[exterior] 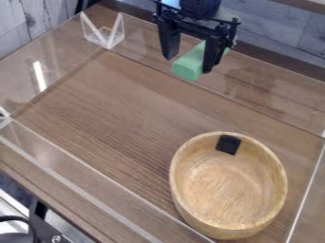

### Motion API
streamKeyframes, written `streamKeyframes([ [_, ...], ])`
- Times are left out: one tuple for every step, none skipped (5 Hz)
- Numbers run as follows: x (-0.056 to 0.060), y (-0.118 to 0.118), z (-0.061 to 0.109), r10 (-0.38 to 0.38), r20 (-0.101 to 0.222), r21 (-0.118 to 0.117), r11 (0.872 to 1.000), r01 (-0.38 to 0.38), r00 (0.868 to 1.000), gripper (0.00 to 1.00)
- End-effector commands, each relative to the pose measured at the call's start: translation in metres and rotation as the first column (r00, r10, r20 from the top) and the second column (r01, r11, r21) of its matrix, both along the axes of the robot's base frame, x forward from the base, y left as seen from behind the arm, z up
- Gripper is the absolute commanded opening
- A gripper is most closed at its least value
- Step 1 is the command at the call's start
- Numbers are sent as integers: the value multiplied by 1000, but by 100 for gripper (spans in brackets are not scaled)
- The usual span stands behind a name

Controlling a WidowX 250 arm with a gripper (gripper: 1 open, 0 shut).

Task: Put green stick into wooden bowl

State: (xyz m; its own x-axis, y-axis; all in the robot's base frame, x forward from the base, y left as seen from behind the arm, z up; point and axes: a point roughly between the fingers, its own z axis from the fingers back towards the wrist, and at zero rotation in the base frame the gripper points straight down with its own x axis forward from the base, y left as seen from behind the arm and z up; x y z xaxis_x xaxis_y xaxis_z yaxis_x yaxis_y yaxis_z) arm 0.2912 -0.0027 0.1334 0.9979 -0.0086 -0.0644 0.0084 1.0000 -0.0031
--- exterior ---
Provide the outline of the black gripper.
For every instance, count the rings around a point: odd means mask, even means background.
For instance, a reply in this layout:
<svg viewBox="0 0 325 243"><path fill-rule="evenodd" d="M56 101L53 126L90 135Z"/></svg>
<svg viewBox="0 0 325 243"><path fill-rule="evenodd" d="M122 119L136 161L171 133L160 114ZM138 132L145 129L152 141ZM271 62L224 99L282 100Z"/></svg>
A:
<svg viewBox="0 0 325 243"><path fill-rule="evenodd" d="M221 0L153 0L161 56L169 60L179 53L180 33L205 38L203 73L219 64L228 40L236 37L240 19L221 8Z"/></svg>

